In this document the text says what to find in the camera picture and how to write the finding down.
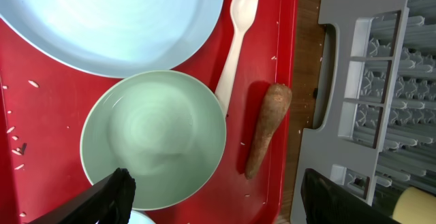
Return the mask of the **green bowl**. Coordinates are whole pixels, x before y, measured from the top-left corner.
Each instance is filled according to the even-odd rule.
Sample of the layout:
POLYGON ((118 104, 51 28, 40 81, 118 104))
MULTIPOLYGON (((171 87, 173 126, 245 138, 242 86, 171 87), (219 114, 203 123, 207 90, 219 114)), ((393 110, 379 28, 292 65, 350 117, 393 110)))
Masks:
POLYGON ((108 89, 82 128, 80 158, 91 184, 125 168, 135 210, 159 210, 195 194, 217 169, 226 141, 214 93, 179 71, 148 71, 108 89))

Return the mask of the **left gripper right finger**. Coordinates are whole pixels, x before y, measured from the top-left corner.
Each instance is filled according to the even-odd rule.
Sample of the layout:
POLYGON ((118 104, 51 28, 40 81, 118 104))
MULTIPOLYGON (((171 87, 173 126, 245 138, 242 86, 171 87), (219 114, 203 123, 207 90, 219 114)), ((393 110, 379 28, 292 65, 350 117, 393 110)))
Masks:
POLYGON ((300 193, 307 224, 399 224, 311 168, 300 193))

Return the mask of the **yellow cup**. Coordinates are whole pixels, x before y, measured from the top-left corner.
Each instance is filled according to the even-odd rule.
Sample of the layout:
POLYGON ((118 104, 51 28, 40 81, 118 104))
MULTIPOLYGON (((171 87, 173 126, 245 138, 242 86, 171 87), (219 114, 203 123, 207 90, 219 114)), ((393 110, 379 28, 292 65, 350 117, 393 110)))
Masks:
POLYGON ((402 224, 436 224, 435 196, 410 187, 399 197, 392 218, 402 224))

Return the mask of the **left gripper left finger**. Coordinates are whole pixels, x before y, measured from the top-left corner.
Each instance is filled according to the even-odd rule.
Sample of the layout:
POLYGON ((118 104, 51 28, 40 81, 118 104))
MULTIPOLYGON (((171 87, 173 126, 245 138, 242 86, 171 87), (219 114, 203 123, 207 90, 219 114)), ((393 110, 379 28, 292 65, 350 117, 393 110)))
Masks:
POLYGON ((117 168, 85 192, 30 224, 128 224, 136 181, 125 168, 117 168))

